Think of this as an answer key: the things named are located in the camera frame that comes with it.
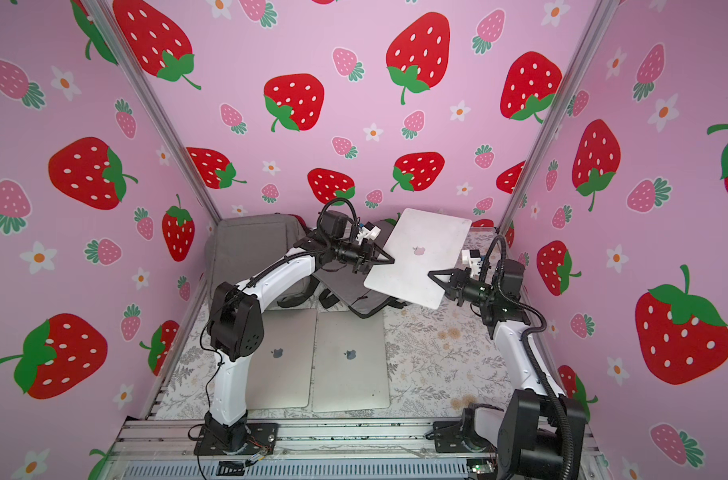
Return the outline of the dark grey laptop sleeve with handle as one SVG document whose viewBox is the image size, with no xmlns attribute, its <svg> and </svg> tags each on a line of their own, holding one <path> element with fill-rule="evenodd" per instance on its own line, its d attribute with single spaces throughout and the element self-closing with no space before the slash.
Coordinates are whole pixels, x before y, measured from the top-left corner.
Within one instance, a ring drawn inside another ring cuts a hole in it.
<svg viewBox="0 0 728 480">
<path fill-rule="evenodd" d="M 341 303 L 358 317 L 366 319 L 386 307 L 403 309 L 408 305 L 396 297 L 367 288 L 364 285 L 365 274 L 354 273 L 351 266 L 339 262 L 328 263 L 325 270 L 316 271 L 313 277 L 324 285 L 319 301 L 325 309 Z"/>
</svg>

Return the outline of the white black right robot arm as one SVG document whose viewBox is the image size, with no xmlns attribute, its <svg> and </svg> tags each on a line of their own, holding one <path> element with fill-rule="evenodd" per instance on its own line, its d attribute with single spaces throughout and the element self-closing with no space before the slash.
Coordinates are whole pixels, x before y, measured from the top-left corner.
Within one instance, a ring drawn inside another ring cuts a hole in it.
<svg viewBox="0 0 728 480">
<path fill-rule="evenodd" d="M 428 274 L 447 299 L 477 308 L 514 387 L 506 409 L 472 404 L 455 425 L 436 428 L 429 436 L 457 435 L 465 449 L 493 454 L 500 479 L 576 479 L 587 416 L 543 362 L 534 337 L 548 323 L 522 301 L 525 267 L 507 250 L 505 238 L 496 235 L 479 267 Z"/>
</svg>

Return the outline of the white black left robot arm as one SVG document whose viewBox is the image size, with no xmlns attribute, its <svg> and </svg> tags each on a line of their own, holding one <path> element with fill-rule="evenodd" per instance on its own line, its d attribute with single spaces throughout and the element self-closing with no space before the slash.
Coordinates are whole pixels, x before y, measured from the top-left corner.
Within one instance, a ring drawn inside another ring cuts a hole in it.
<svg viewBox="0 0 728 480">
<path fill-rule="evenodd" d="M 363 227 L 353 203 L 342 197 L 327 202 L 316 228 L 277 261 L 234 285 L 216 289 L 207 332 L 210 350 L 218 356 L 203 432 L 227 453 L 239 453 L 252 440 L 248 427 L 246 387 L 251 356 L 264 339 L 263 313 L 297 282 L 313 276 L 330 262 L 368 274 L 395 258 L 376 244 L 372 226 Z"/>
</svg>

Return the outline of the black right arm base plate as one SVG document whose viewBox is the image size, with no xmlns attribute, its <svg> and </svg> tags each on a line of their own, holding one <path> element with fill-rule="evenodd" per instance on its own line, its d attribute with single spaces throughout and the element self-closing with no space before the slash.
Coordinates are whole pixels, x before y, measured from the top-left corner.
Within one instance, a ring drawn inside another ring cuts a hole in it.
<svg viewBox="0 0 728 480">
<path fill-rule="evenodd" d="M 498 446 L 464 427 L 460 420 L 435 421 L 425 439 L 434 443 L 438 453 L 497 453 Z"/>
</svg>

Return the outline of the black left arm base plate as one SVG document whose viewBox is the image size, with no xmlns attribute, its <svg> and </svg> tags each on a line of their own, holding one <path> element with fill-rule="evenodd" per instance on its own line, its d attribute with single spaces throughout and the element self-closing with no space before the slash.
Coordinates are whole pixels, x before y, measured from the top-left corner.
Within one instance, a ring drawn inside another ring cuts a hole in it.
<svg viewBox="0 0 728 480">
<path fill-rule="evenodd" d="M 225 427 L 214 421 L 202 427 L 194 453 L 198 456 L 271 455 L 278 430 L 278 423 L 237 423 Z"/>
</svg>

